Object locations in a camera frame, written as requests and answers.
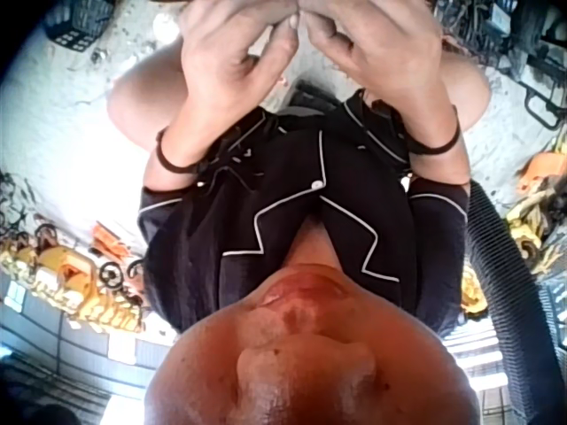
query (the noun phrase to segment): man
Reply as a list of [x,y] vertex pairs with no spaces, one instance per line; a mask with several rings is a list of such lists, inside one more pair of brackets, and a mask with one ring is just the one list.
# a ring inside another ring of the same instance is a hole
[[[303,118],[258,108],[298,48],[299,14],[365,88]],[[459,313],[459,121],[486,107],[480,74],[442,59],[421,0],[195,0],[181,28],[182,70],[167,66],[176,47],[161,52],[109,104],[151,151],[145,292],[183,333],[148,389],[147,423],[479,423],[435,333]]]

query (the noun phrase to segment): fingernail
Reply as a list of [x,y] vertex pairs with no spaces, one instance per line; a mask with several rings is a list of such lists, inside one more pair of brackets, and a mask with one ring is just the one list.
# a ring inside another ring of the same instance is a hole
[[298,29],[299,26],[299,15],[294,13],[290,16],[290,27],[293,29]]

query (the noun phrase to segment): nose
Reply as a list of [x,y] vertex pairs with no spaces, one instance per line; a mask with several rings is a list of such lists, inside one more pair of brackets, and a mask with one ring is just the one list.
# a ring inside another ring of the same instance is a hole
[[297,334],[243,351],[237,375],[247,414],[267,418],[277,410],[290,423],[331,424],[360,412],[375,388],[376,361],[363,344]]

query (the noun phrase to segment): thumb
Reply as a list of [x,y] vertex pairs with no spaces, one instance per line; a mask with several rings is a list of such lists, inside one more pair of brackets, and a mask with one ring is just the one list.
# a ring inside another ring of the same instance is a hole
[[337,31],[335,22],[312,12],[302,12],[302,16],[307,25],[309,41],[341,68],[350,68],[353,42]]
[[249,75],[259,91],[267,94],[274,87],[298,51],[298,24],[299,15],[293,14],[272,30],[258,64]]

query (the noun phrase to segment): black crate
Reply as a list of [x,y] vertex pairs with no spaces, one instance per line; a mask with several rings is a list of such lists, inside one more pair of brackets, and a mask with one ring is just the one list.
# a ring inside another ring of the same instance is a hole
[[85,51],[106,30],[116,0],[61,0],[45,15],[48,38],[63,47]]

